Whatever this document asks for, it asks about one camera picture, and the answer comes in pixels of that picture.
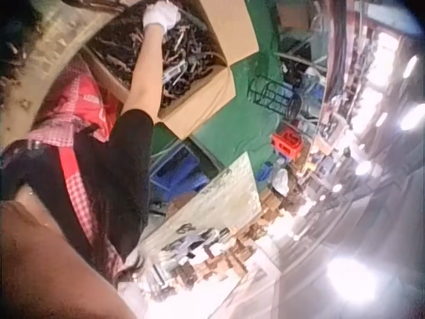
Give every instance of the fluorescent light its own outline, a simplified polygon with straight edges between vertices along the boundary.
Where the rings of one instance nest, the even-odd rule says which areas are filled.
[[[379,33],[378,42],[380,47],[386,47],[391,51],[397,50],[399,44],[399,41],[396,38],[384,32]]]
[[[406,66],[406,70],[404,70],[403,78],[408,78],[412,74],[413,68],[417,62],[418,62],[418,57],[416,55],[412,56],[412,58],[409,60]]]
[[[372,163],[370,161],[364,161],[357,166],[356,175],[362,176],[370,172],[371,168],[372,168]]]
[[[333,259],[327,276],[335,290],[349,302],[361,304],[375,299],[376,278],[368,268],[353,259]]]
[[[388,116],[388,113],[386,112],[382,113],[381,116],[379,116],[379,119],[377,120],[377,123],[375,124],[375,126],[378,128],[379,126],[383,125],[387,116]]]
[[[341,184],[337,184],[334,187],[332,187],[332,192],[334,193],[338,193],[339,191],[341,191],[343,188],[343,186]]]
[[[424,116],[425,104],[419,104],[403,118],[400,125],[401,129],[407,131],[415,128]]]

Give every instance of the white glove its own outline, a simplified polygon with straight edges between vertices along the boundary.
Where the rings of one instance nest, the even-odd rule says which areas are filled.
[[[168,1],[158,1],[154,5],[148,5],[143,15],[143,28],[158,23],[164,28],[164,33],[172,29],[180,20],[179,8]]]

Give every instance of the metal parts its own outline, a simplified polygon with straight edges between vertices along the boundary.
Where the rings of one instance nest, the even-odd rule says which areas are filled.
[[[88,44],[128,88],[143,43],[140,17],[145,8],[144,2],[134,5],[106,25]],[[215,52],[207,25],[186,9],[181,12],[182,19],[163,39],[163,108],[186,94],[194,81],[208,76],[212,66],[224,60]]]

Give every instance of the pink checkered apron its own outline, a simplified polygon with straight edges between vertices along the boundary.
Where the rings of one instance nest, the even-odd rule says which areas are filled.
[[[116,104],[103,104],[98,85],[80,56],[76,56],[66,67],[55,86],[62,87],[62,94],[54,99],[55,107],[43,114],[41,124],[27,138],[58,148],[69,198],[82,230],[93,247],[96,218],[73,150],[74,134],[97,124],[99,128],[92,135],[101,142],[108,141],[116,120]],[[123,260],[108,239],[105,244],[108,252],[106,270],[108,276],[114,278],[122,268]]]

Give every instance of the red plastic crate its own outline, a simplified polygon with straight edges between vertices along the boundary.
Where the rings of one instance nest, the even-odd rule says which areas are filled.
[[[295,130],[286,127],[282,132],[272,135],[272,145],[276,151],[294,160],[301,154],[303,141]]]

